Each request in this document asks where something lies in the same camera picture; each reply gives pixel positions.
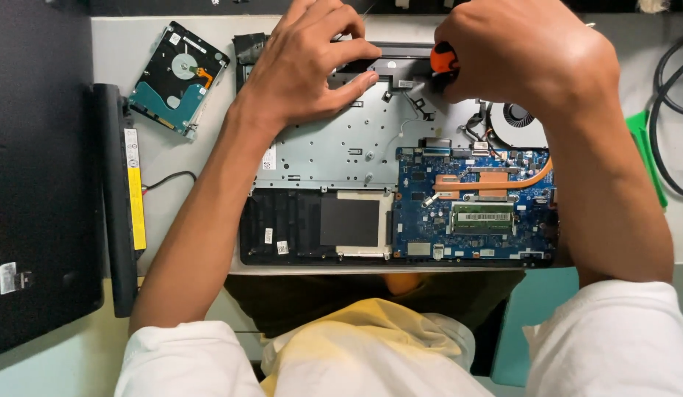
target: person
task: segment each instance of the person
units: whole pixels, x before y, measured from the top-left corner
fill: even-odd
[[[339,33],[351,39],[330,42]],[[611,44],[559,0],[472,0],[434,40],[460,62],[446,100],[523,106],[544,125],[558,176],[560,244],[580,291],[526,327],[526,395],[683,396],[672,238],[623,121]],[[260,384],[231,328],[203,321],[264,151],[285,126],[331,117],[361,96],[378,81],[373,71],[336,90],[327,76],[380,55],[350,6],[292,1],[153,260],[116,396],[490,395],[467,372],[465,327],[392,302],[354,303],[279,336]]]

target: blue circuit board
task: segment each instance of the blue circuit board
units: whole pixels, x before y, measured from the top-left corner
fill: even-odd
[[[451,230],[454,205],[464,204],[466,195],[478,195],[477,191],[460,191],[453,199],[438,198],[423,208],[423,200],[435,194],[432,186],[437,175],[461,175],[467,167],[503,167],[506,170],[511,167],[513,173],[508,174],[508,180],[517,181],[538,173],[549,158],[546,150],[495,149],[489,156],[466,157],[466,153],[470,153],[467,150],[461,150],[464,157],[443,157],[423,155],[423,149],[397,149],[400,169],[392,217],[394,255],[438,259],[437,255],[441,252],[442,259],[552,258],[558,232],[557,212],[551,202],[551,195],[554,195],[552,171],[534,185],[507,191],[508,196],[516,200],[511,200],[513,224],[509,230],[499,234],[495,231],[462,234]],[[478,182],[478,179],[479,173],[470,172],[460,181]],[[429,253],[425,249],[427,243],[431,247]],[[408,244],[414,248],[421,247],[422,253],[418,255],[417,249],[411,249],[408,253]]]

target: white desk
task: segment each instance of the white desk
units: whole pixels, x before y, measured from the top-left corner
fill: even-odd
[[[432,42],[434,28],[442,16],[381,16],[366,20],[367,39],[373,41]],[[277,16],[231,17],[153,17],[94,18],[94,82],[112,83],[127,95],[150,58],[152,44],[170,21],[177,20],[232,59],[234,35],[270,32]],[[653,73],[661,54],[672,41],[683,35],[683,14],[678,15],[587,15],[596,22],[615,45],[622,67],[621,103],[626,115],[640,112],[653,93]],[[671,73],[683,63],[683,51],[671,60]],[[223,116],[236,93],[233,64],[222,82],[212,90],[212,97],[190,143],[136,114],[140,138],[143,181],[153,183],[182,170],[201,172],[209,155]],[[683,105],[683,78],[672,89],[672,98]],[[663,157],[673,175],[683,184],[683,117],[664,109],[660,127]],[[149,265],[170,223],[192,186],[191,179],[180,177],[153,190],[144,197],[148,249],[139,261],[141,272]],[[675,259],[683,264],[683,200],[669,195],[667,220],[675,244]],[[231,273],[237,274],[310,274],[310,273],[379,273],[407,271],[457,271],[456,268],[337,268],[295,266],[246,266],[234,256]]]

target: white sleeve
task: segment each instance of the white sleeve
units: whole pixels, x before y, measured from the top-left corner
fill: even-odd
[[[683,317],[670,284],[595,283],[523,330],[527,396],[683,397]]]
[[[115,397],[263,397],[246,354],[221,321],[146,327],[125,348]]]

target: black cable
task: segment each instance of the black cable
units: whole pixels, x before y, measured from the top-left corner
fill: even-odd
[[[660,58],[659,62],[657,63],[657,67],[655,68],[654,72],[654,92],[659,93],[662,89],[663,83],[663,74],[664,74],[664,67],[667,65],[667,62],[669,59],[672,57],[672,55],[677,52],[681,47],[683,47],[683,37],[674,45],[672,48],[667,50],[667,52],[664,53],[662,58]],[[667,93],[664,94],[664,103],[669,107],[670,109],[674,110],[677,113],[683,114],[683,107],[679,106],[678,104],[674,103],[672,99],[667,95]]]
[[[681,42],[678,42],[675,44],[675,46],[680,46],[681,47]],[[669,57],[672,56],[670,54],[670,51],[668,51],[665,56]],[[658,70],[655,71],[655,78],[657,79],[658,74],[662,76],[660,69],[660,65],[658,65]],[[677,82],[677,80],[683,75],[683,65],[677,69],[676,72],[667,80],[667,82],[659,89],[657,92],[657,96],[654,99],[653,103],[653,110],[650,113],[650,120],[648,124],[650,125],[650,148],[652,149],[653,152],[653,158],[655,165],[657,165],[657,169],[659,170],[659,173],[662,175],[662,178],[667,182],[667,184],[672,187],[672,190],[677,192],[678,194],[681,194],[683,196],[683,189],[680,185],[677,184],[677,182],[674,181],[672,176],[669,174],[669,171],[667,171],[667,168],[664,165],[664,162],[662,161],[662,156],[660,155],[659,152],[659,145],[657,143],[657,119],[659,118],[659,109],[662,106],[662,104],[666,101],[667,98],[667,93],[669,92],[669,89],[672,88],[672,86]]]
[[[155,189],[156,187],[159,187],[160,185],[164,184],[165,182],[168,182],[170,179],[176,178],[176,177],[181,176],[181,175],[189,175],[189,176],[192,177],[192,179],[194,180],[194,182],[197,181],[197,176],[195,175],[194,172],[191,172],[191,171],[179,171],[179,172],[175,172],[174,174],[165,176],[160,182],[156,182],[156,183],[154,183],[154,184],[152,184],[152,185],[150,185],[150,186],[148,186],[148,185],[143,185],[143,187],[145,188],[146,191],[149,191],[149,190]]]

